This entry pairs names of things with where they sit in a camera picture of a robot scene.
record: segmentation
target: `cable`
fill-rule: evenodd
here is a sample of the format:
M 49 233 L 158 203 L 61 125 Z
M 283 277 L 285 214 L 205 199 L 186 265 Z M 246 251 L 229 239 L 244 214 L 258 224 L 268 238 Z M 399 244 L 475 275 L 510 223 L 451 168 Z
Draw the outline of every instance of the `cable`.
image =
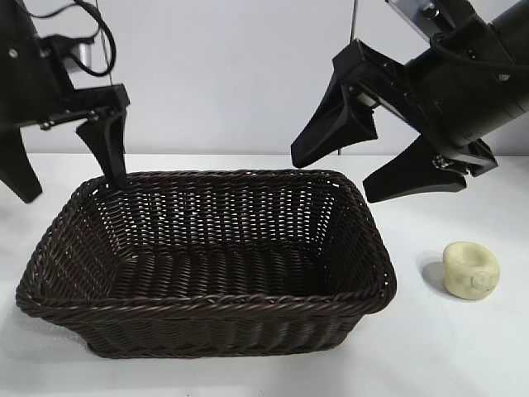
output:
M 94 77 L 105 77 L 108 76 L 116 66 L 116 57 L 117 57 L 117 47 L 116 41 L 114 40 L 114 35 L 108 27 L 107 23 L 102 19 L 101 14 L 98 9 L 92 4 L 86 3 L 84 0 L 74 0 L 75 4 L 81 7 L 86 11 L 99 25 L 102 30 L 102 33 L 108 38 L 108 44 L 110 45 L 110 60 L 108 61 L 107 68 L 103 72 L 96 72 L 89 67 L 87 67 L 81 60 L 74 54 L 69 54 L 72 61 L 85 73 L 90 74 Z
M 44 15 L 36 15 L 36 14 L 33 14 L 29 11 L 27 11 L 27 9 L 21 5 L 20 3 L 20 0 L 15 0 L 15 3 L 17 4 L 17 6 L 26 14 L 28 15 L 29 17 L 32 17 L 32 18 L 35 18 L 35 19 L 50 19 L 50 18 L 53 18 L 53 17 L 57 17 L 60 13 L 68 10 L 69 8 L 72 8 L 72 7 L 77 7 L 77 4 L 75 4 L 74 2 L 70 3 L 70 4 L 66 4 L 65 6 L 53 11 L 53 12 L 50 12 L 49 14 L 44 14 Z
M 27 11 L 27 8 L 24 7 L 21 3 L 20 3 L 20 0 L 15 0 L 15 3 L 17 4 L 18 8 L 20 8 L 20 10 L 22 12 L 24 12 L 27 16 L 29 17 L 32 17 L 32 18 L 35 18 L 35 19 L 51 19 L 53 17 L 57 17 L 59 14 L 63 13 L 64 11 L 70 9 L 70 8 L 73 8 L 73 7 L 78 7 L 79 5 L 76 4 L 75 2 L 72 2 L 70 4 L 66 4 L 65 6 L 61 7 L 61 8 L 58 8 L 57 10 L 53 11 L 53 12 L 50 12 L 48 14 L 43 14 L 43 15 L 36 15 L 32 12 L 29 12 Z M 90 36 L 87 36 L 87 37 L 82 37 L 79 39 L 79 41 L 90 41 L 90 40 L 93 40 L 97 37 L 97 35 L 99 34 L 99 32 L 101 31 L 101 27 L 98 25 L 98 29 Z
M 459 54 L 456 54 L 454 51 L 448 50 L 444 47 L 441 42 L 446 38 L 444 33 L 437 33 L 430 39 L 431 48 L 440 56 L 458 64 L 460 66 L 466 66 L 472 69 L 482 70 L 484 72 L 491 72 L 495 74 L 529 74 L 529 65 L 509 65 L 509 64 L 499 64 L 493 62 L 484 62 L 481 60 L 470 60 Z

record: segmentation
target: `brown wicker basket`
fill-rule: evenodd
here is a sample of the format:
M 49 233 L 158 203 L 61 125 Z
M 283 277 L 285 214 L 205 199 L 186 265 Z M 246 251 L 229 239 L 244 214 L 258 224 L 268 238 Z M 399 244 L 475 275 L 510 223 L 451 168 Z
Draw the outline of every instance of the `brown wicker basket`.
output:
M 396 281 L 356 187 L 331 171 L 157 172 L 82 184 L 17 289 L 99 356 L 263 356 L 340 344 Z

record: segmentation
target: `white wall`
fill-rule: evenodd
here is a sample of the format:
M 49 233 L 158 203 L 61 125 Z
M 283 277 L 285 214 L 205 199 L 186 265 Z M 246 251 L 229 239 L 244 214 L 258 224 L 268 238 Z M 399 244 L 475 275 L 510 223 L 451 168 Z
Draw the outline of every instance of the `white wall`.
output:
M 516 0 L 475 0 L 485 20 Z M 26 0 L 46 12 L 64 0 Z M 118 43 L 114 80 L 131 96 L 130 153 L 288 153 L 331 77 L 331 58 L 349 40 L 352 0 L 100 0 Z M 37 22 L 42 35 L 85 35 L 80 10 Z M 426 49 L 384 0 L 360 0 L 357 36 L 406 62 Z M 101 46 L 95 68 L 104 67 Z M 76 74 L 79 86 L 107 84 Z M 380 140 L 345 153 L 394 154 L 416 132 L 384 110 Z M 529 117 L 487 136 L 497 154 L 529 154 Z M 28 151 L 86 151 L 74 126 L 27 129 Z

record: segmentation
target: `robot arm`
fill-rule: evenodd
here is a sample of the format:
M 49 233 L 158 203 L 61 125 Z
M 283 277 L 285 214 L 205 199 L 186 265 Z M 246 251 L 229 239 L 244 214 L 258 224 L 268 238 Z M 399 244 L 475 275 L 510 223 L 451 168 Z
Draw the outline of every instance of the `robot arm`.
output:
M 373 113 L 387 108 L 419 133 L 364 182 L 370 202 L 458 192 L 465 176 L 497 166 L 482 136 L 529 112 L 529 0 L 485 23 L 466 0 L 386 0 L 430 41 L 406 65 L 350 43 L 312 120 L 292 145 L 293 163 L 377 139 Z
M 0 2 L 0 180 L 26 203 L 42 191 L 21 139 L 20 128 L 30 125 L 48 130 L 84 120 L 77 134 L 109 184 L 126 183 L 123 129 L 129 98 L 125 87 L 75 89 L 69 78 L 74 69 L 100 77 L 108 74 L 115 62 L 115 43 L 94 6 L 74 3 L 98 22 L 110 41 L 113 57 L 105 72 L 93 72 L 83 63 L 93 36 L 40 38 L 22 0 Z

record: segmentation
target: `white tabletop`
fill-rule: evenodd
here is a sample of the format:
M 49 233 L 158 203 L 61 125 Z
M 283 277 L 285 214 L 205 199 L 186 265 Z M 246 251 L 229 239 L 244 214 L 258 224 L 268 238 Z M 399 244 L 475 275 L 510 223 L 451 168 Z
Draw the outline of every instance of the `white tabletop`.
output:
M 361 181 L 389 160 L 333 156 L 317 168 Z M 113 361 L 75 334 L 15 306 L 14 291 L 51 220 L 83 180 L 90 155 L 33 155 L 45 193 L 26 206 L 0 185 L 0 395 L 184 397 L 488 397 L 529 395 L 529 158 L 469 180 L 461 194 L 371 206 L 398 276 L 398 294 L 344 344 L 302 356 Z M 287 156 L 129 155 L 129 171 L 290 168 Z M 454 241 L 487 246 L 500 286 L 478 303 L 443 292 L 438 263 Z

